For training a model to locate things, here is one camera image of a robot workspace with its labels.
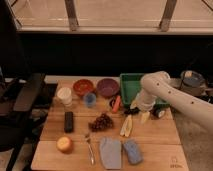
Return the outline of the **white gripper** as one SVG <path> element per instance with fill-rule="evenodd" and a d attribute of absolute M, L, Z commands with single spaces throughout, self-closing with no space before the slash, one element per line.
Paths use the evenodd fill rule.
<path fill-rule="evenodd" d="M 150 112 L 153 109 L 153 104 L 144 104 L 144 103 L 138 103 L 136 100 L 133 100 L 130 108 L 133 109 L 137 107 L 139 109 L 139 114 L 141 116 L 140 123 L 144 124 L 150 117 Z"/>

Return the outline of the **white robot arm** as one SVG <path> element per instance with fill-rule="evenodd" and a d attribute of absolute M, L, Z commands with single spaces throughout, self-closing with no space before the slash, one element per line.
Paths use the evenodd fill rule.
<path fill-rule="evenodd" d="M 159 97 L 209 131 L 213 131 L 213 104 L 173 88 L 170 81 L 170 75 L 165 71 L 145 74 L 140 80 L 142 88 L 136 95 L 136 106 L 141 111 L 150 111 Z"/>

